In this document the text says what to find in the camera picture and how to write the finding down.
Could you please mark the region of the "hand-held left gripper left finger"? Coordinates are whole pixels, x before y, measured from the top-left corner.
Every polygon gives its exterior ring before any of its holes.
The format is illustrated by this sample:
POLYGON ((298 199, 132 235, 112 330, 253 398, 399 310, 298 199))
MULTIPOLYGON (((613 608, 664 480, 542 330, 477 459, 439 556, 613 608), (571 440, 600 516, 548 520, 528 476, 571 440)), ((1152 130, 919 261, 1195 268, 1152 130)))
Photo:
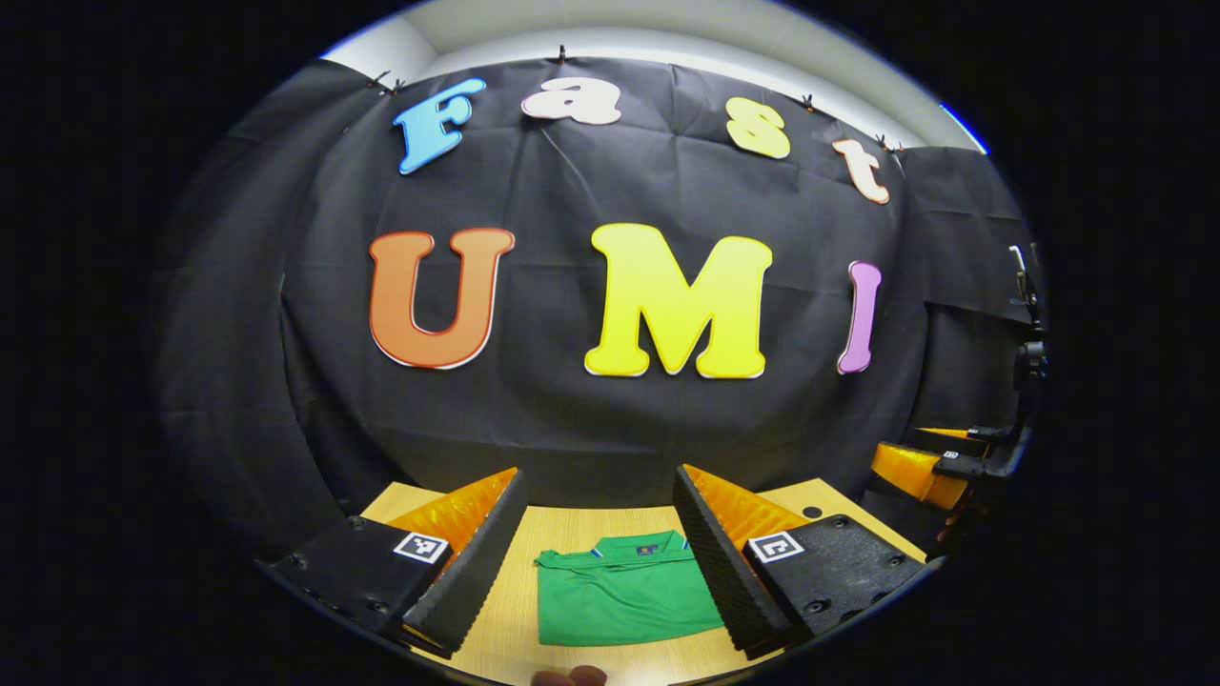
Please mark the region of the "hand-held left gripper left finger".
POLYGON ((516 466, 379 522, 331 518, 265 570, 353 634, 449 658, 460 651, 528 503, 516 466))

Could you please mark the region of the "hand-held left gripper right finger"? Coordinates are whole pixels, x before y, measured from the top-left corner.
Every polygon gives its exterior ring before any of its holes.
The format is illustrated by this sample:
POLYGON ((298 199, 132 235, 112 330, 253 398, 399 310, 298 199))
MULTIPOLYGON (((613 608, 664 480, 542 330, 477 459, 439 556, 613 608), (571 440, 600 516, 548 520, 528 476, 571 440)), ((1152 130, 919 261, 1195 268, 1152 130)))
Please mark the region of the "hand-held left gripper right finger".
POLYGON ((809 520, 695 466, 676 470, 673 505, 730 638, 750 659, 841 634, 931 572, 858 518, 809 520))

